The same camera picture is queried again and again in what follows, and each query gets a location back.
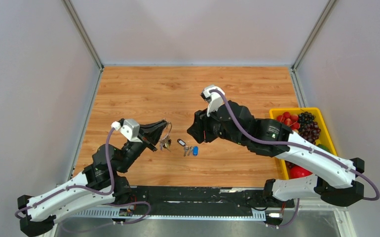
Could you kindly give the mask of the keyring with key bunch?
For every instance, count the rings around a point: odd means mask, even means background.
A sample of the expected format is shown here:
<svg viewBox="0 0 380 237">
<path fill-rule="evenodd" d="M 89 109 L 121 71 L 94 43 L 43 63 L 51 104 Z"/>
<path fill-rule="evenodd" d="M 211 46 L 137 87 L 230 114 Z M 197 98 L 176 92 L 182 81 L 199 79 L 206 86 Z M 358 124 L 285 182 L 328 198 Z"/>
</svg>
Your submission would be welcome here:
<svg viewBox="0 0 380 237">
<path fill-rule="evenodd" d="M 172 123 L 169 121 L 165 121 L 166 126 L 163 128 L 163 131 L 161 133 L 161 138 L 159 140 L 159 148 L 162 152 L 164 151 L 170 151 L 171 146 L 171 138 L 170 133 L 172 131 Z"/>
</svg>

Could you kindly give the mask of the key with blue tag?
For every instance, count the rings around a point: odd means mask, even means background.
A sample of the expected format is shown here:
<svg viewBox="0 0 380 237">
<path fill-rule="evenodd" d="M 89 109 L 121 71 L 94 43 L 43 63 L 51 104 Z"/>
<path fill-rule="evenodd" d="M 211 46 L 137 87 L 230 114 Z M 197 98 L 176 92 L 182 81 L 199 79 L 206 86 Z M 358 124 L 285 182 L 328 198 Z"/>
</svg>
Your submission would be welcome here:
<svg viewBox="0 0 380 237">
<path fill-rule="evenodd" d="M 193 156 L 197 156 L 198 155 L 198 146 L 191 146 L 189 148 L 187 156 L 190 156 L 190 155 L 193 155 Z"/>
</svg>

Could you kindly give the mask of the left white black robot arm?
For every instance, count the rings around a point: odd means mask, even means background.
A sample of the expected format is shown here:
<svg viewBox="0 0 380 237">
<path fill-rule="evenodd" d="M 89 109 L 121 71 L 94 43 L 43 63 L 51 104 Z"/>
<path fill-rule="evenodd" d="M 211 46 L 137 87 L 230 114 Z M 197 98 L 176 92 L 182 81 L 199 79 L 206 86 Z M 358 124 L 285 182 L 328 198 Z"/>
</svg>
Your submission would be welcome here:
<svg viewBox="0 0 380 237">
<path fill-rule="evenodd" d="M 66 218 L 99 205 L 127 208 L 127 215 L 136 205 L 150 206 L 137 200 L 127 178 L 120 174 L 126 173 L 146 149 L 157 151 L 163 132 L 171 128 L 165 119 L 150 124 L 134 119 L 113 122 L 105 143 L 81 173 L 44 194 L 17 199 L 15 216 L 21 232 L 28 237 L 40 236 Z"/>
</svg>

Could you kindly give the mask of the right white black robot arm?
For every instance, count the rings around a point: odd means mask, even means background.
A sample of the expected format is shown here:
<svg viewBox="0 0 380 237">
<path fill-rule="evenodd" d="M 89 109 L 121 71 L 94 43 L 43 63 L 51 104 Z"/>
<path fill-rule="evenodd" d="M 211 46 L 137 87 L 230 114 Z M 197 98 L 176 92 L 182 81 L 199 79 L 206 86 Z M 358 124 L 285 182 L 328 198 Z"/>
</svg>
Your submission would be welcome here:
<svg viewBox="0 0 380 237">
<path fill-rule="evenodd" d="M 326 203 L 348 207 L 364 199 L 364 185 L 355 180 L 356 172 L 364 171 L 362 159 L 337 157 L 276 120 L 255 118 L 247 107 L 233 101 L 228 104 L 242 131 L 226 105 L 221 105 L 210 114 L 207 110 L 195 112 L 187 133 L 199 144 L 221 138 L 257 155 L 283 159 L 311 172 L 289 180 L 266 180 L 262 193 L 265 204 L 275 206 L 294 198 L 319 197 Z"/>
</svg>

